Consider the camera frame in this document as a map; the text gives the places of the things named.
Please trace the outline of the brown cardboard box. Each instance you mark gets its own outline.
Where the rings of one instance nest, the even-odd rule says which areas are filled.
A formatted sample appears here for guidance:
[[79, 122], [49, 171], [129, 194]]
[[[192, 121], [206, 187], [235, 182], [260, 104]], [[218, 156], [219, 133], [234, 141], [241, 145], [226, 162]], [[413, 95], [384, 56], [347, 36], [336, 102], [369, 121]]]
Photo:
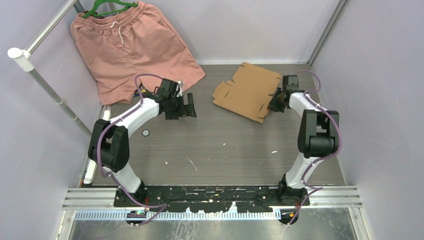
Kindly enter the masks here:
[[281, 80], [280, 73], [243, 62], [231, 80], [222, 81], [216, 87], [212, 102], [262, 124]]

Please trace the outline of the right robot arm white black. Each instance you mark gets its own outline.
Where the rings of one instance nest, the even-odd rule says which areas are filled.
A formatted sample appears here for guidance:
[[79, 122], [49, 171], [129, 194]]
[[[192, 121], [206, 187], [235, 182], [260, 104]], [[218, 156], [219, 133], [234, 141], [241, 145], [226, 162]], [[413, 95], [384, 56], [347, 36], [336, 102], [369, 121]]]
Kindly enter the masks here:
[[322, 161], [336, 156], [342, 146], [340, 115], [314, 101], [309, 92], [301, 90], [297, 75], [284, 75], [268, 109], [273, 112], [294, 110], [301, 117], [297, 137], [299, 154], [292, 168], [278, 183], [277, 198], [283, 205], [307, 196], [308, 179]]

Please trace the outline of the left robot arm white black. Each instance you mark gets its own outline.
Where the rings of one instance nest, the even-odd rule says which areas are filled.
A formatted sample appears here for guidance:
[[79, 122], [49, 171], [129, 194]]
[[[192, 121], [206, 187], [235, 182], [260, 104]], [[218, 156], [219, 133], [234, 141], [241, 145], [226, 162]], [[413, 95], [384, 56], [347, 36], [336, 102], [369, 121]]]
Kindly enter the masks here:
[[124, 113], [95, 122], [88, 147], [88, 158], [97, 163], [103, 175], [111, 175], [127, 191], [126, 200], [141, 206], [146, 200], [144, 184], [130, 166], [130, 137], [149, 120], [163, 114], [166, 120], [197, 116], [194, 95], [183, 95], [182, 83], [163, 78], [152, 92]]

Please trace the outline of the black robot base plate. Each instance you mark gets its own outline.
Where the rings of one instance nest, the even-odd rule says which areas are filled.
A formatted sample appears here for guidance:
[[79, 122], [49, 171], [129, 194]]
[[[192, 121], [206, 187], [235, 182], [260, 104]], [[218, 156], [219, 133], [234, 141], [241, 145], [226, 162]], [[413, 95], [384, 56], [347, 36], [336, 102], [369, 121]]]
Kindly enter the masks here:
[[163, 208], [164, 213], [227, 214], [235, 206], [238, 214], [267, 214], [274, 208], [282, 224], [294, 224], [298, 209], [310, 204], [306, 188], [292, 188], [280, 181], [276, 186], [220, 185], [220, 186], [144, 186], [136, 193], [126, 195], [116, 189], [114, 207], [129, 208], [146, 205], [153, 214]]

